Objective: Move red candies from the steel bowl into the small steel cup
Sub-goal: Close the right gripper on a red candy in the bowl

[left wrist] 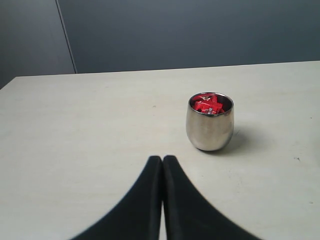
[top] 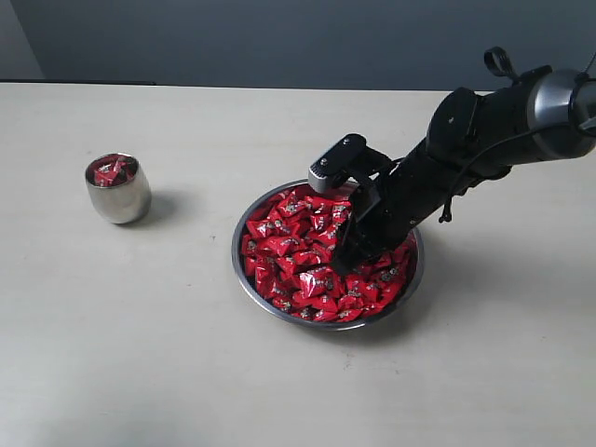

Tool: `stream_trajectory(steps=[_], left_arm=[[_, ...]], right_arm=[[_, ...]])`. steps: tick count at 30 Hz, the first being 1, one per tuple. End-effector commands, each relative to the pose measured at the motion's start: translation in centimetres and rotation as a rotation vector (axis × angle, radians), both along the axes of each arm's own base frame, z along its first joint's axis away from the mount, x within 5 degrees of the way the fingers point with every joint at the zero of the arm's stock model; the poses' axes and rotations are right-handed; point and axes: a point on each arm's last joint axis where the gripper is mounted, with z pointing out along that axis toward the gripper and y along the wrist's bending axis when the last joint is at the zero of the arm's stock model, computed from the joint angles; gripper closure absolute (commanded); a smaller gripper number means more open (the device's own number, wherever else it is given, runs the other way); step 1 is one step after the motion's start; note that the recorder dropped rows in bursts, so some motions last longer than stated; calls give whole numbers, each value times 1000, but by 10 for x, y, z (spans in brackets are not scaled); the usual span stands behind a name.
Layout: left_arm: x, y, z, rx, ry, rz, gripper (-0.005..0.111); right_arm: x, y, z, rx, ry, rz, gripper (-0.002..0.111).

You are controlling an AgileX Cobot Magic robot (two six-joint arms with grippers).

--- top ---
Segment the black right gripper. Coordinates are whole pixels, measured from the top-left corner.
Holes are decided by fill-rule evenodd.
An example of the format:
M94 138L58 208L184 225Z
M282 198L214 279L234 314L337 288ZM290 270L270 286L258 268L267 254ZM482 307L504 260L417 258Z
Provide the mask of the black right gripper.
M391 265L391 250L445 203L463 166L461 146L422 140L376 184L380 200L374 206L352 205L353 217L332 253L332 270L346 276L359 261L361 266Z

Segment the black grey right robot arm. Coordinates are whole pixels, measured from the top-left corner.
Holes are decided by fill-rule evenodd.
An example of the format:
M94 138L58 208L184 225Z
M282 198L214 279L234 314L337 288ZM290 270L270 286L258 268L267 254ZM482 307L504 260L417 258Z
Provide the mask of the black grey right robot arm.
M400 162L368 147L358 134L333 149L352 193L351 215L339 230L332 269L348 275L393 250L435 210L453 218L452 203L518 165L579 158L595 148L595 81L575 70L544 67L479 95L449 94L425 138Z

